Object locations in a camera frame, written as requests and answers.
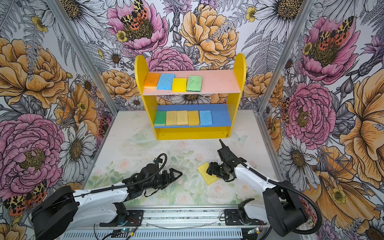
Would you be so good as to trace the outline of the lime yellow sponge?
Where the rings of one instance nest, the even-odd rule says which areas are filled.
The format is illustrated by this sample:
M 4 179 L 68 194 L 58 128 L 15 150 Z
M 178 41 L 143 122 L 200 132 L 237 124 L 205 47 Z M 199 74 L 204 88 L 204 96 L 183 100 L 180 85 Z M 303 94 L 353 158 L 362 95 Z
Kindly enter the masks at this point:
M 203 180 L 205 181 L 205 183 L 207 184 L 207 186 L 213 184 L 214 182 L 216 182 L 217 180 L 219 180 L 218 177 L 216 176 L 212 176 L 212 175 L 209 175 L 207 173 L 207 170 L 209 168 L 209 163 L 206 162 L 202 165 L 200 165 L 197 170 L 198 172 L 200 173 L 200 175 L 202 176 Z

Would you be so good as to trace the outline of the blue sponge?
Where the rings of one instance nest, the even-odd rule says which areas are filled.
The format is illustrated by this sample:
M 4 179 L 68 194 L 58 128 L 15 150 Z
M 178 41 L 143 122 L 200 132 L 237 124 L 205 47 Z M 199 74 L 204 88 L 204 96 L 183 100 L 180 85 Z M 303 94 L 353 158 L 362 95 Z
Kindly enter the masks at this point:
M 210 110 L 201 110 L 199 111 L 200 125 L 201 126 L 212 126 L 212 113 Z
M 157 90 L 171 91 L 174 78 L 175 74 L 161 74 L 157 84 Z

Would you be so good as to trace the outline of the dark green scrub sponge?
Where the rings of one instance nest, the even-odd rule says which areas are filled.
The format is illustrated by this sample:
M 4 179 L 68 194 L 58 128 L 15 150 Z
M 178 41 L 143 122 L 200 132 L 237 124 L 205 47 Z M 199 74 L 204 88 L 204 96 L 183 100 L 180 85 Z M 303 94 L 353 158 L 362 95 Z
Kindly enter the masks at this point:
M 165 126 L 166 125 L 166 111 L 156 111 L 154 126 Z

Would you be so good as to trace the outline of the golden yellow sponge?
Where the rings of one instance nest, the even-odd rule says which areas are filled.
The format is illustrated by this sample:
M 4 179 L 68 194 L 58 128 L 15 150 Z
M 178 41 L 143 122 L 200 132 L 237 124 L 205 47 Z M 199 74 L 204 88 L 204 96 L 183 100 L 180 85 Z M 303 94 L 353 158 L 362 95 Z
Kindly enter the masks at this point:
M 189 126 L 199 126 L 200 125 L 199 111 L 188 111 L 188 124 L 189 124 Z

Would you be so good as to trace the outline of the pale yellow sponge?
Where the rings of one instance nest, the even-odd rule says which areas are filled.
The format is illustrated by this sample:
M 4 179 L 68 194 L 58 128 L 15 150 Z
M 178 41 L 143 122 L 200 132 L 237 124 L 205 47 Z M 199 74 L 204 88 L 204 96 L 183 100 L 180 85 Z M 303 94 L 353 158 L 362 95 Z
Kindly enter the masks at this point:
M 166 126 L 176 126 L 176 125 L 177 125 L 177 111 L 167 111 Z

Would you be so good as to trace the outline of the light green sponge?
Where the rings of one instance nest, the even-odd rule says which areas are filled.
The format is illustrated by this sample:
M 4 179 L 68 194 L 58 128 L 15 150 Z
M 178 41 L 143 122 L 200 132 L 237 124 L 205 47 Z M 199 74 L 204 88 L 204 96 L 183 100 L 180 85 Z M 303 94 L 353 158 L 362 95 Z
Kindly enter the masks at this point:
M 188 92 L 200 92 L 202 89 L 202 76 L 189 76 L 187 81 L 187 91 Z

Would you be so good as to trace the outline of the bright yellow square sponge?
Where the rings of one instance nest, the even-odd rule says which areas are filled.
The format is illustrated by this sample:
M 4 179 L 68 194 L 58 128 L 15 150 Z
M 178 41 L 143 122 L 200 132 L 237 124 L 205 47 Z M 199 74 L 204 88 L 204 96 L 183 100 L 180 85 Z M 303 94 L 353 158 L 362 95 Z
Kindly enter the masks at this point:
M 172 92 L 184 93 L 187 91 L 187 78 L 173 78 Z

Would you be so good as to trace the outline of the orange sponge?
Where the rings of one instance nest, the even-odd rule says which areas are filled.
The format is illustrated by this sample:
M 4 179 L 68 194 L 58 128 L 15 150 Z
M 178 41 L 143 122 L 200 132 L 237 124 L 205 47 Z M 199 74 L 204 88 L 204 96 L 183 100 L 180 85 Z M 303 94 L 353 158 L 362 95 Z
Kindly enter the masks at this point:
M 144 89 L 157 89 L 160 73 L 148 73 L 144 81 Z

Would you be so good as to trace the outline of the light yellow sponge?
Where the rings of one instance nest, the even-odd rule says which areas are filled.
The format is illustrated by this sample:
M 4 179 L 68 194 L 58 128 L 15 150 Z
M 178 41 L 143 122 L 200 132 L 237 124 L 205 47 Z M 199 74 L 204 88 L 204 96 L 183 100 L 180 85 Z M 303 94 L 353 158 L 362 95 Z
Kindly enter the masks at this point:
M 187 126 L 188 124 L 188 111 L 177 111 L 177 126 Z

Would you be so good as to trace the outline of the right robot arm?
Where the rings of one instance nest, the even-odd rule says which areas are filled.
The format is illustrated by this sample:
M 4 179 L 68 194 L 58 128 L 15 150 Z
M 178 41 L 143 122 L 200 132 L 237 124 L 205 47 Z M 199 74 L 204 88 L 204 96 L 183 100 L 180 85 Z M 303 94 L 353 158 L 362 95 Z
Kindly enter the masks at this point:
M 262 194 L 264 205 L 255 202 L 254 198 L 238 204 L 235 213 L 235 224 L 253 225 L 268 223 L 281 237 L 288 233 L 307 235 L 299 227 L 309 220 L 299 194 L 287 181 L 277 182 L 258 171 L 240 157 L 237 157 L 228 146 L 222 144 L 218 150 L 221 163 L 209 163 L 207 174 L 223 179 L 229 183 L 236 179 Z

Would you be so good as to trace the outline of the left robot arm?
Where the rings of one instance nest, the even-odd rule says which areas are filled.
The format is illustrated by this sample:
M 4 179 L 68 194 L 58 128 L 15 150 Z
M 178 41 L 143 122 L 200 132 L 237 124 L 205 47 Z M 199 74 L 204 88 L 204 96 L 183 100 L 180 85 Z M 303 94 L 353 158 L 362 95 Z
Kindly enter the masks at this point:
M 163 190 L 182 176 L 175 169 L 159 171 L 154 164 L 144 167 L 122 182 L 94 190 L 72 190 L 65 186 L 47 197 L 32 212 L 35 237 L 54 240 L 66 231 L 99 225 L 119 227 L 129 222 L 125 202 L 146 190 Z

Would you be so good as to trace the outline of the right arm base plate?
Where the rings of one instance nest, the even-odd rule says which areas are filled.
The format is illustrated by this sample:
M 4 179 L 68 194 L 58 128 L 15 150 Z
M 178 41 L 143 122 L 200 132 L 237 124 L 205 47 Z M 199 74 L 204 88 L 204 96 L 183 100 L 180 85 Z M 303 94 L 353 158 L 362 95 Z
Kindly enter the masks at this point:
M 249 218 L 245 211 L 240 209 L 225 209 L 224 221 L 226 226 L 261 226 L 265 224 L 260 220 Z

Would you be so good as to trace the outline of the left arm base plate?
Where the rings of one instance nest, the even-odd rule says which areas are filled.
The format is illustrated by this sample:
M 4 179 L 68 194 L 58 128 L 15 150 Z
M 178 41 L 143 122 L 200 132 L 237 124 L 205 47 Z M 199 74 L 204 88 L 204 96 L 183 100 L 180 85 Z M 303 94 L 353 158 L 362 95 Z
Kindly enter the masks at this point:
M 100 227 L 140 227 L 142 225 L 144 211 L 128 210 L 127 213 L 119 213 L 110 223 L 100 223 Z

